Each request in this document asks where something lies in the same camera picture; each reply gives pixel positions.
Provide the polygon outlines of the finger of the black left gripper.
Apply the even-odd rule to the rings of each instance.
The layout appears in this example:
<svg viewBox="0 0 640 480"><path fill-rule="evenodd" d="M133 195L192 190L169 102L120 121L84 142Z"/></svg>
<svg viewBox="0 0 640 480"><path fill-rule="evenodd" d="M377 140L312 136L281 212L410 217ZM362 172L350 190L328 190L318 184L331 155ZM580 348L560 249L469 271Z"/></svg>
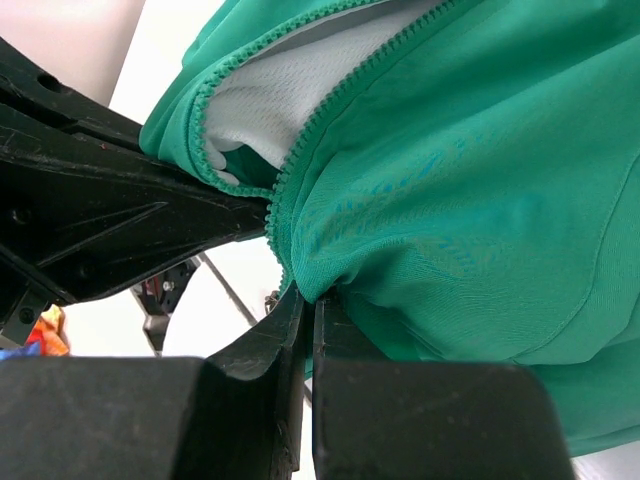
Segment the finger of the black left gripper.
<svg viewBox="0 0 640 480"><path fill-rule="evenodd" d="M76 141L143 157L141 126L63 84L6 40L1 41L1 158L35 154Z"/></svg>

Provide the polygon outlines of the green zip-up jacket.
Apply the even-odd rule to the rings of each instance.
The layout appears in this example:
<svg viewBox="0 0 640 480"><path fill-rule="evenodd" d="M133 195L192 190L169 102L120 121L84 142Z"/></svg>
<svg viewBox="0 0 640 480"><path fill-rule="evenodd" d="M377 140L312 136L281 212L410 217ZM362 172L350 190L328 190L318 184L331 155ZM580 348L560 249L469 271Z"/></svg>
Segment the green zip-up jacket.
<svg viewBox="0 0 640 480"><path fill-rule="evenodd" d="M267 200L283 287L395 360L529 366L639 437L639 5L227 1L143 152Z"/></svg>

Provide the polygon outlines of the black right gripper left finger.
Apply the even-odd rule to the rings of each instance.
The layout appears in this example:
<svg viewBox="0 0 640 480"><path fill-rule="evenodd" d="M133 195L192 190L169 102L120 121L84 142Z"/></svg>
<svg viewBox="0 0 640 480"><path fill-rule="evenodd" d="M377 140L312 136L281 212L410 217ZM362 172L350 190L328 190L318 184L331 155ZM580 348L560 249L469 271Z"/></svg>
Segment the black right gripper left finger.
<svg viewBox="0 0 640 480"><path fill-rule="evenodd" d="M213 356L1 364L5 479L288 479L298 469L305 302L290 289Z"/></svg>

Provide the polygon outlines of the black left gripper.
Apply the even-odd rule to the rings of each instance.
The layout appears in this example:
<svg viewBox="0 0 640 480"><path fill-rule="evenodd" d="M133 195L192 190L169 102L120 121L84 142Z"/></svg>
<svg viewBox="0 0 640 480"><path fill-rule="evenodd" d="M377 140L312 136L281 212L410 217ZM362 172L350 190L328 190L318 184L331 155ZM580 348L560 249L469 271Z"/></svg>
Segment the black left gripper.
<svg viewBox="0 0 640 480"><path fill-rule="evenodd" d="M235 198L114 145L1 130L1 344L24 345L50 301L117 293L208 248L263 231Z"/></svg>

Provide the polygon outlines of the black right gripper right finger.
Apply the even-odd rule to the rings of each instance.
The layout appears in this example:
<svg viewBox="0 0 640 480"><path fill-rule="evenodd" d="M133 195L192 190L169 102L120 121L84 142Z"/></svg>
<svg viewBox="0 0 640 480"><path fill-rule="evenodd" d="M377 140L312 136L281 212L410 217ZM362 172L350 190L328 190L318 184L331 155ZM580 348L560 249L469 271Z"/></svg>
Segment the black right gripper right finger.
<svg viewBox="0 0 640 480"><path fill-rule="evenodd" d="M570 479L552 402L523 368L396 362L338 298L314 314L313 458L320 479Z"/></svg>

